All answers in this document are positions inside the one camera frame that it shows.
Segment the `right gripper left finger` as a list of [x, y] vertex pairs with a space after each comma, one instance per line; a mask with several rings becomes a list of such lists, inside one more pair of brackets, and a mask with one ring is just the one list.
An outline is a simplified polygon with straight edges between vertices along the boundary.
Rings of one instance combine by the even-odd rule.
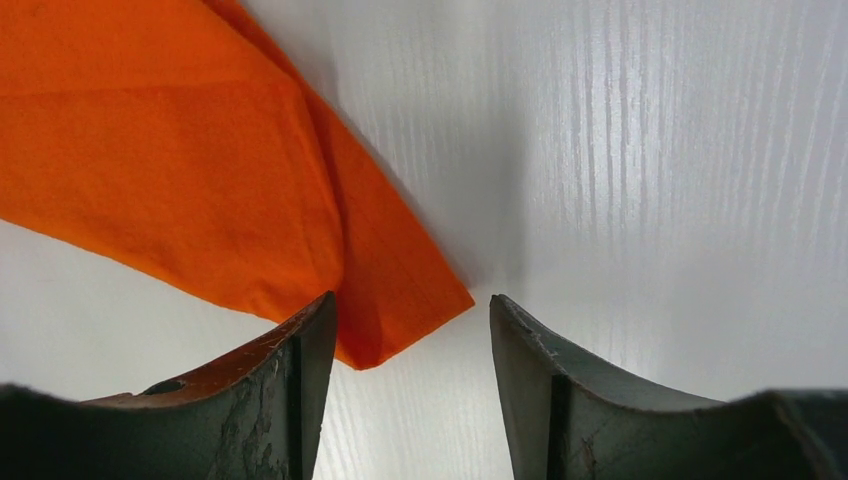
[[1, 388], [5, 479], [309, 479], [336, 344], [326, 293], [248, 343], [138, 393]]

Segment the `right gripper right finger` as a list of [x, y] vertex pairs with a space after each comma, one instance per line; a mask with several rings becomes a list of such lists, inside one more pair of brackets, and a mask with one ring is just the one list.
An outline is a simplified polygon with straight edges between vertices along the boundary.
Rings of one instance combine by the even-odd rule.
[[489, 305], [517, 479], [843, 479], [847, 394], [766, 390], [721, 402], [630, 373], [505, 295]]

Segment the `orange t-shirt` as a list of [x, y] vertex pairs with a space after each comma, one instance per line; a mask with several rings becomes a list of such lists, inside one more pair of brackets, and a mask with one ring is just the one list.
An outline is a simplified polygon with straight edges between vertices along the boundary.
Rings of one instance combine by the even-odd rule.
[[236, 1], [5, 1], [1, 217], [277, 323], [336, 296], [376, 367], [473, 298]]

